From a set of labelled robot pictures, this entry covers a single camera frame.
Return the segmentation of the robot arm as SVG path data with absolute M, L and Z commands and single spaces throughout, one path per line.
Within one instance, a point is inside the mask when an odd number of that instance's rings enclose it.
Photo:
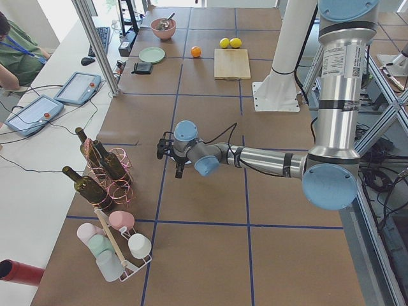
M 302 181 L 306 198 L 326 210 L 340 210 L 356 197 L 360 155 L 354 137 L 360 107 L 362 62 L 375 36 L 377 1 L 289 1 L 270 74 L 254 83 L 257 111 L 287 112 L 296 108 L 295 70 L 310 25 L 320 19 L 318 40 L 323 48 L 316 140 L 304 156 L 230 143 L 206 144 L 196 125 L 179 122 L 164 150 L 178 172 L 192 162 L 203 176 L 220 164 Z

